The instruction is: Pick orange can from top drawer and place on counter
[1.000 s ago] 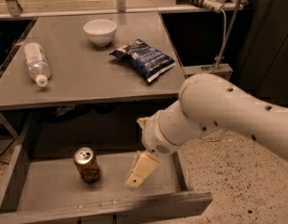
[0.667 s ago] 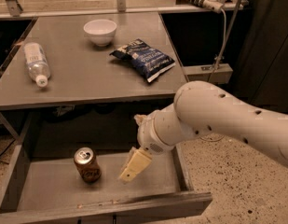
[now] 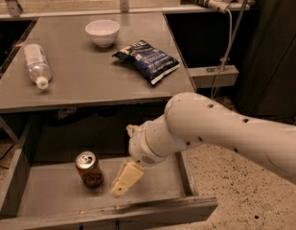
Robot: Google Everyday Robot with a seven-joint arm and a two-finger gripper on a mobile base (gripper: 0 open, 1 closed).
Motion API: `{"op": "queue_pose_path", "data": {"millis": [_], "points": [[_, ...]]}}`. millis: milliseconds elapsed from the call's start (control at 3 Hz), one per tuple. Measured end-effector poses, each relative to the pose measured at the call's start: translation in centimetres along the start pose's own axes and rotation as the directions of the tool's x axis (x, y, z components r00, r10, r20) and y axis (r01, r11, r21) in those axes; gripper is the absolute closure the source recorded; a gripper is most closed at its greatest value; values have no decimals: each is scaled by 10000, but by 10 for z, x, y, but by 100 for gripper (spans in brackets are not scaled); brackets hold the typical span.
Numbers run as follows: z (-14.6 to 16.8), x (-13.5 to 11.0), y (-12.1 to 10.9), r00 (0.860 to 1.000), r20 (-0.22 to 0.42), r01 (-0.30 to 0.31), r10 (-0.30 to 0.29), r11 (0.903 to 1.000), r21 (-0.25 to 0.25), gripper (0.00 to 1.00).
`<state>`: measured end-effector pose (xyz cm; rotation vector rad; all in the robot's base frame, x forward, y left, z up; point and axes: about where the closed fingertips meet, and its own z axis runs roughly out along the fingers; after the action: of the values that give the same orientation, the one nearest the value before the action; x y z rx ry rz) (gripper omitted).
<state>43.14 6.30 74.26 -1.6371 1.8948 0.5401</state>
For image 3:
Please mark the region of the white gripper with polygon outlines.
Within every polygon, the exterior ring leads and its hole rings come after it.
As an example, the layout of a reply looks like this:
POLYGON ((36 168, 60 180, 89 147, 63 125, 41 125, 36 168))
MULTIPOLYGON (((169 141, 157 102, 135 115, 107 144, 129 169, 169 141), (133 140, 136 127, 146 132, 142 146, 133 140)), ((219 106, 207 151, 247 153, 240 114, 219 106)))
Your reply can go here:
POLYGON ((128 152, 135 162, 124 162, 119 170, 110 191, 115 197, 123 196, 139 181, 145 173, 143 167, 152 167, 165 160, 165 157, 157 155, 148 146, 146 126, 127 125, 125 128, 129 136, 128 152))

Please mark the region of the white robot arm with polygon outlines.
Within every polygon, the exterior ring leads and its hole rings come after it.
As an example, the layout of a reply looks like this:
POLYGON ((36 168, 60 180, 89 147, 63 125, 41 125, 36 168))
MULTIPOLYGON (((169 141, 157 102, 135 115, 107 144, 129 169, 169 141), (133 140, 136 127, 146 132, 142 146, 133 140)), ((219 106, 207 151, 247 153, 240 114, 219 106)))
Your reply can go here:
POLYGON ((124 195, 145 168, 201 145, 234 150, 296 184, 296 126, 247 117, 196 93, 173 96, 163 115, 126 130, 130 160, 113 182, 114 196, 124 195))

